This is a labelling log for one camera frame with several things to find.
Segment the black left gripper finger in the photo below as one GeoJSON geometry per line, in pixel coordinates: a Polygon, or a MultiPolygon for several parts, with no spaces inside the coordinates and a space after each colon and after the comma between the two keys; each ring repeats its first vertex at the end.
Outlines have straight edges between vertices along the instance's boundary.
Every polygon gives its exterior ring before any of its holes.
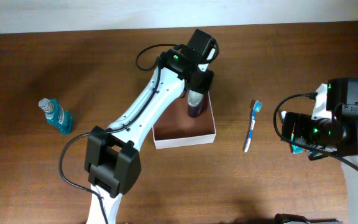
{"type": "Polygon", "coordinates": [[[203,81],[202,81],[202,93],[207,93],[209,92],[210,86],[212,84],[213,81],[213,77],[214,77],[214,72],[211,70],[206,69],[203,72],[203,81]]]}
{"type": "Polygon", "coordinates": [[[189,90],[195,91],[197,93],[204,93],[203,90],[203,72],[196,71],[194,72],[189,81],[189,90]]]}

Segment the clear foam pump bottle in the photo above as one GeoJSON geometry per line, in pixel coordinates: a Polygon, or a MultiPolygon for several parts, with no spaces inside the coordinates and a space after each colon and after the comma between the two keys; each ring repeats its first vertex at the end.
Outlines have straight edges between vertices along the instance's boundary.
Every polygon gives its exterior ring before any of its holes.
{"type": "Polygon", "coordinates": [[[190,90],[188,93],[188,115],[191,118],[198,117],[203,110],[204,94],[190,90]]]}

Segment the teal toothpaste tube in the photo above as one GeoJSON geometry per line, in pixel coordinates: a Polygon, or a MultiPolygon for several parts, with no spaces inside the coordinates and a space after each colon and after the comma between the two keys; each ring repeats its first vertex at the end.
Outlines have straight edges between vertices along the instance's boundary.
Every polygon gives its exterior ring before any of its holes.
{"type": "MultiPolygon", "coordinates": [[[[281,111],[280,112],[282,122],[285,121],[286,113],[287,113],[286,111],[281,111]]],[[[301,147],[298,147],[298,146],[295,146],[295,145],[292,145],[292,144],[290,145],[290,147],[291,147],[291,151],[292,151],[293,154],[300,154],[300,153],[303,152],[303,148],[301,148],[301,147]]]]}

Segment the blue white toothbrush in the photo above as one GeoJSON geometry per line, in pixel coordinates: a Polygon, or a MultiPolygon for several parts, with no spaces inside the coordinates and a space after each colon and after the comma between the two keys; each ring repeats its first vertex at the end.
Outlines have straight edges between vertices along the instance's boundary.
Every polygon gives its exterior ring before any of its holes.
{"type": "Polygon", "coordinates": [[[245,141],[244,152],[248,152],[250,148],[250,143],[252,140],[253,130],[255,126],[255,114],[258,113],[261,110],[261,108],[262,108],[262,103],[258,100],[255,100],[252,106],[252,111],[250,113],[250,126],[249,126],[247,139],[245,141]]]}

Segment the teal Listerine mouthwash bottle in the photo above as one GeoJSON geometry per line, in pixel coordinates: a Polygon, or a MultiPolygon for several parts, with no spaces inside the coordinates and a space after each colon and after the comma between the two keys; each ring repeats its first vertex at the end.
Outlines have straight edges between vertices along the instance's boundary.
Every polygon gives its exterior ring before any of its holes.
{"type": "Polygon", "coordinates": [[[73,127],[71,113],[64,110],[57,99],[43,98],[39,108],[44,112],[48,124],[56,127],[62,134],[70,134],[73,127]]]}

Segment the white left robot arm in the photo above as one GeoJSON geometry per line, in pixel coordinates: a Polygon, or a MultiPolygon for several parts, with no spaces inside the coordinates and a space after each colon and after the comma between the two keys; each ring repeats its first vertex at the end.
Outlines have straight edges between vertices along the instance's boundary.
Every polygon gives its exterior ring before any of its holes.
{"type": "Polygon", "coordinates": [[[178,98],[187,97],[188,114],[204,107],[214,73],[208,65],[218,56],[216,39],[195,30],[187,44],[167,44],[149,68],[152,78],[129,109],[106,129],[94,127],[86,146],[85,171],[95,192],[88,223],[115,223],[122,196],[140,176],[139,151],[146,135],[178,98]]]}

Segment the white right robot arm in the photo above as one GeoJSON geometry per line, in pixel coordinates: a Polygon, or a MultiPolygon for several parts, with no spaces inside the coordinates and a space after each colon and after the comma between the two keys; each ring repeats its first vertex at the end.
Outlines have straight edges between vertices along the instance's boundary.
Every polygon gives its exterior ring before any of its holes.
{"type": "Polygon", "coordinates": [[[358,79],[328,81],[305,95],[315,101],[312,114],[282,112],[275,128],[282,141],[308,151],[309,160],[341,162],[349,202],[349,222],[358,223],[358,79]]]}

